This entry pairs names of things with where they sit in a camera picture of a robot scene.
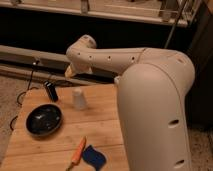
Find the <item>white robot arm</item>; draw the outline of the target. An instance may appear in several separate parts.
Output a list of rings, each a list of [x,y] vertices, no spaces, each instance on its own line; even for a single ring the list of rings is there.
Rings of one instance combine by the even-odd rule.
[[[68,47],[65,75],[93,67],[115,72],[117,106],[130,171],[192,171],[185,97],[195,80],[190,58],[176,50],[99,49],[89,35]]]

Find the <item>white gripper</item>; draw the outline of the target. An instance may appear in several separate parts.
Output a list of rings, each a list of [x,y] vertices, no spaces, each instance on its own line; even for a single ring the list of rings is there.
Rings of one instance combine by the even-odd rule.
[[[90,66],[85,64],[73,63],[71,67],[67,67],[64,76],[66,78],[72,78],[76,74],[92,74],[92,69]]]

